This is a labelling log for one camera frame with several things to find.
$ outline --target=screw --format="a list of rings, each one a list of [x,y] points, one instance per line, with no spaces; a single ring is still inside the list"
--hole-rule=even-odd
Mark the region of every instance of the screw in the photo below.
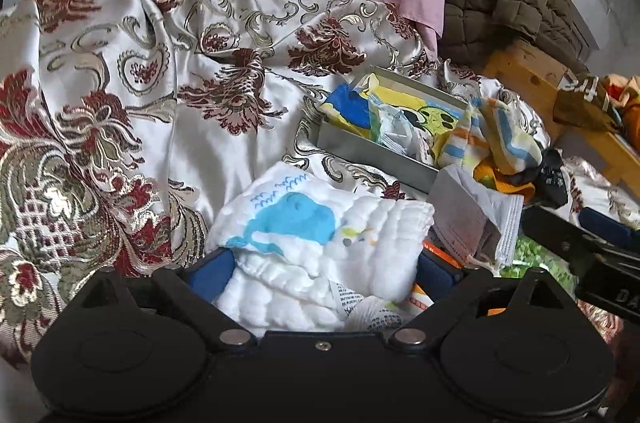
[[[220,342],[226,345],[244,345],[251,340],[251,333],[244,329],[227,329],[220,333]]]
[[[420,329],[400,329],[394,334],[394,338],[405,345],[420,345],[427,335]]]
[[[329,342],[316,342],[316,349],[318,351],[330,351],[332,346]]]

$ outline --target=brown quilted jacket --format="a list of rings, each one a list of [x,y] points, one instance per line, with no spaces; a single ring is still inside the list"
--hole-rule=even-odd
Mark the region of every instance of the brown quilted jacket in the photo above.
[[[446,0],[438,52],[482,70],[494,50],[521,37],[574,72],[586,70],[572,44],[570,0]]]

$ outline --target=open box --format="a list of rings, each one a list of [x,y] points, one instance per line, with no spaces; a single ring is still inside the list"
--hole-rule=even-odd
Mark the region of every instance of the open box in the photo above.
[[[374,67],[372,73],[376,75],[380,85],[423,99],[428,106],[440,108],[456,120],[460,119],[466,109],[464,101],[390,70]],[[350,90],[359,92],[359,90],[366,88],[370,74],[353,80],[349,86]],[[431,165],[397,154],[369,139],[347,132],[329,123],[324,117],[320,124],[316,145],[318,148],[352,163],[379,168],[398,178],[401,183],[425,194],[431,190],[431,185],[438,173],[438,169]]]

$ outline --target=white towel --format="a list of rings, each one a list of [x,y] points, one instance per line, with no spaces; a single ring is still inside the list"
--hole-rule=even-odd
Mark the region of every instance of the white towel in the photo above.
[[[209,232],[207,251],[231,247],[237,263],[218,307],[258,332],[337,330],[354,292],[357,301],[409,294],[432,224],[427,202],[357,196],[277,163]]]

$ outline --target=black circular disc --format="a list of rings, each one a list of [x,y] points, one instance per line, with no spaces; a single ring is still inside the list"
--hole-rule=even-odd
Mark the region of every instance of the black circular disc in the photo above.
[[[574,323],[574,316],[530,308],[526,316],[464,321],[442,344],[443,370],[495,416],[543,421],[579,413],[606,391],[613,360],[587,320]]]
[[[47,401],[69,413],[109,418],[161,409],[207,363],[198,334],[159,315],[93,308],[64,329],[40,342],[31,372]]]

